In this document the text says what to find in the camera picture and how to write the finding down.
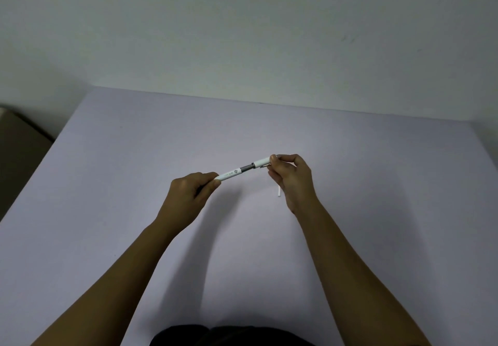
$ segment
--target white pen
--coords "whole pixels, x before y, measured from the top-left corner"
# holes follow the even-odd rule
[[[264,159],[254,161],[253,163],[246,165],[246,166],[243,166],[241,168],[235,168],[234,170],[231,170],[230,172],[220,174],[218,177],[215,178],[215,180],[224,181],[230,177],[238,176],[239,174],[247,172],[248,170],[256,169],[256,168],[264,168],[268,165],[270,165],[270,158],[266,157]]]

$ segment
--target table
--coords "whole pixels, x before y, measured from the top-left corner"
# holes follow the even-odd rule
[[[434,345],[495,344],[498,173],[469,124],[95,88],[0,223],[0,343],[31,343],[155,217],[173,178],[299,153],[319,198]],[[342,344],[264,169],[166,250],[124,346],[172,324]]]

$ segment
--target person's right hand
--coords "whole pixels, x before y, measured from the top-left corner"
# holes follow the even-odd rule
[[[268,174],[282,188],[287,206],[293,214],[297,215],[297,211],[318,202],[311,169],[301,156],[271,155],[270,163]]]

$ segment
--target hand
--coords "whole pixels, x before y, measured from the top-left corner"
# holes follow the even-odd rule
[[[214,180],[218,173],[191,173],[171,181],[168,195],[157,214],[156,220],[179,234],[192,223],[206,201],[221,181]]]
[[[311,169],[299,155],[278,156],[270,156],[268,174],[282,188],[289,210],[296,215],[296,211],[318,202]]]

